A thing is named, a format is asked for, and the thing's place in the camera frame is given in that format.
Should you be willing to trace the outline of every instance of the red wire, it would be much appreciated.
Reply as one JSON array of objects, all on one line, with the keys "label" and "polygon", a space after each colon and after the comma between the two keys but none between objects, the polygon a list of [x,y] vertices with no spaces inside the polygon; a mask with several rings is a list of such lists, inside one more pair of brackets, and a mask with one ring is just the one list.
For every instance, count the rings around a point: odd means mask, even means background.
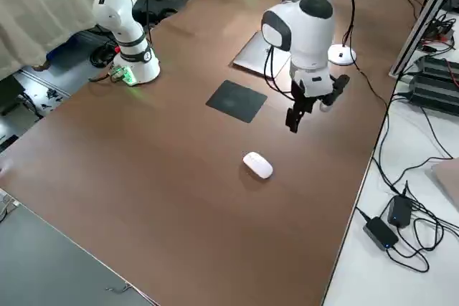
[{"label": "red wire", "polygon": [[444,59],[446,61],[446,65],[448,66],[448,71],[450,71],[450,76],[451,76],[451,79],[453,80],[454,82],[454,85],[456,85],[456,87],[459,89],[459,82],[456,80],[456,78],[454,77],[454,73],[453,71],[451,70],[451,66],[450,66],[450,62],[447,61],[446,59]]}]

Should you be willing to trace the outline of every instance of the electronic device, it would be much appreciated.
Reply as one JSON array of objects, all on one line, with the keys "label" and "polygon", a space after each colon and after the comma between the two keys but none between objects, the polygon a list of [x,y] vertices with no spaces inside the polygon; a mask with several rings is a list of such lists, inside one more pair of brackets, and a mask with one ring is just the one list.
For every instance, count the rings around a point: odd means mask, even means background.
[{"label": "electronic device", "polygon": [[440,182],[444,194],[459,210],[459,159],[435,164],[432,171]]},{"label": "electronic device", "polygon": [[[256,32],[250,41],[242,48],[240,53],[233,60],[233,65],[245,70],[253,71],[261,76],[265,74],[265,63],[268,58],[268,52],[271,45],[265,41],[262,32]],[[273,76],[276,78],[287,61],[290,59],[290,53],[274,49],[273,57]],[[266,67],[266,75],[269,79],[271,76],[270,62]]]},{"label": "electronic device", "polygon": [[[146,33],[132,16],[136,1],[94,0],[93,3],[96,21],[113,33],[120,46],[110,74],[116,74],[117,80],[130,86],[150,82],[160,72]],[[295,133],[301,118],[312,112],[316,101],[323,102],[327,97],[334,102],[342,93],[328,69],[328,49],[334,36],[333,7],[330,0],[283,0],[263,14],[261,32],[270,46],[291,54],[294,105],[285,124]]]},{"label": "electronic device", "polygon": [[250,170],[263,179],[267,179],[273,174],[273,167],[271,164],[256,152],[248,153],[242,161],[244,161],[244,164],[247,165]]},{"label": "electronic device", "polygon": [[387,222],[389,224],[403,229],[410,225],[412,213],[412,202],[404,196],[395,196],[389,206]]},{"label": "electronic device", "polygon": [[368,220],[364,232],[383,251],[391,249],[399,241],[397,235],[379,217]]},{"label": "electronic device", "polygon": [[410,82],[410,102],[458,116],[459,87],[455,78],[459,79],[459,64],[423,57],[418,66],[420,72]]}]

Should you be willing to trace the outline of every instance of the white table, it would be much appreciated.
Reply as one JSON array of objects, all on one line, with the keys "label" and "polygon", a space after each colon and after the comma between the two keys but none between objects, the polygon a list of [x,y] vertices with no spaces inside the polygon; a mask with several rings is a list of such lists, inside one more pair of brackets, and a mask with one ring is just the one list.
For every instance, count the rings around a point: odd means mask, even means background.
[{"label": "white table", "polygon": [[[407,91],[400,82],[397,91]],[[459,118],[426,110],[439,141],[455,157],[459,157]],[[435,142],[425,116],[418,107],[403,102],[392,103],[389,109],[390,131],[383,147],[382,165],[389,179],[394,181],[402,171],[422,163],[430,156],[445,156]],[[413,194],[434,214],[459,224],[459,211],[446,199],[430,176],[434,163],[408,172],[397,184],[403,189],[410,182]],[[377,167],[371,163],[361,189],[357,206],[369,216],[378,216],[394,194],[384,184]],[[325,306],[456,306],[459,303],[459,241],[445,232],[440,246],[425,256],[430,271],[420,274],[400,267],[380,251],[363,232],[365,220],[356,212],[338,260],[336,271],[326,295]],[[406,238],[415,243],[412,226],[405,230]],[[420,225],[421,240],[432,243],[434,231]],[[404,244],[396,245],[401,252],[411,253]],[[406,262],[396,253],[399,260]],[[408,261],[420,269],[424,263],[413,258]]]}]

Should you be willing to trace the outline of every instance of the metal frame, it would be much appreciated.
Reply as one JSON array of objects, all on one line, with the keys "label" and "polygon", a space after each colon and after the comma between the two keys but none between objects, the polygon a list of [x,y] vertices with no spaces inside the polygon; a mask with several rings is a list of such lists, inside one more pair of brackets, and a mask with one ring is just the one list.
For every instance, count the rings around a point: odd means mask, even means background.
[{"label": "metal frame", "polygon": [[408,62],[411,59],[413,52],[416,50],[424,31],[429,25],[430,21],[437,15],[438,10],[443,4],[444,0],[429,0],[422,10],[415,26],[413,27],[407,41],[404,43],[402,51],[399,53],[397,60],[392,65],[389,75],[394,78],[398,78]]}]

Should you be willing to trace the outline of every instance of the laptop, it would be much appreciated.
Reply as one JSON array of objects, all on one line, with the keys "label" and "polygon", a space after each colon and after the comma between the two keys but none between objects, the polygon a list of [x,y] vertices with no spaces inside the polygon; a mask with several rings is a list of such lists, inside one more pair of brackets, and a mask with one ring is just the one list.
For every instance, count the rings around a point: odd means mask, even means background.
[{"label": "laptop", "polygon": [[438,163],[432,170],[446,196],[459,210],[459,159]]},{"label": "laptop", "polygon": [[[268,44],[261,32],[257,32],[250,41],[245,45],[240,53],[233,60],[232,64],[241,67],[244,70],[252,71],[261,77],[264,76],[265,62],[268,56]],[[290,52],[284,52],[278,48],[274,49],[273,75],[276,78],[287,61],[290,59]],[[271,59],[266,67],[266,75],[271,79]]]}]

